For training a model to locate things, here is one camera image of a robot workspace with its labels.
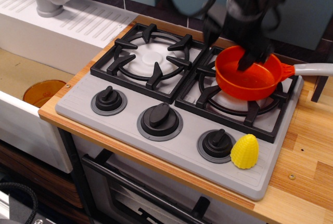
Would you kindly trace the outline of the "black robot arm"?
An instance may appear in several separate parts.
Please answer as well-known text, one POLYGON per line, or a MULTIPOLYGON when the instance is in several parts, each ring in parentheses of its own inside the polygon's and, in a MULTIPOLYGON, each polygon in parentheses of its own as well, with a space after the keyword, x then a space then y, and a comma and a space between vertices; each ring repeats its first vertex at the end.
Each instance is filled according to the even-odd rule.
POLYGON ((227 0, 224 7, 208 0, 191 17, 203 16, 203 38, 207 46, 221 34, 240 45, 245 54, 238 70, 245 71, 254 63, 266 63, 274 48, 264 35, 275 31, 281 23, 278 9, 286 0, 227 0))

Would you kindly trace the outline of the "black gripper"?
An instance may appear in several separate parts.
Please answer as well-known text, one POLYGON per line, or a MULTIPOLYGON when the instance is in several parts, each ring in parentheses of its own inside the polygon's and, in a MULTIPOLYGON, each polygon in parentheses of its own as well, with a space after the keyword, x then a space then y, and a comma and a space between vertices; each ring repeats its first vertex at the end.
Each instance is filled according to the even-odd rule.
POLYGON ((257 60, 266 63, 274 52, 265 37, 262 20, 276 0, 227 0, 225 7, 213 7, 204 16, 203 37, 207 46, 223 34, 240 45, 245 53, 238 61, 238 71, 245 71, 257 60))

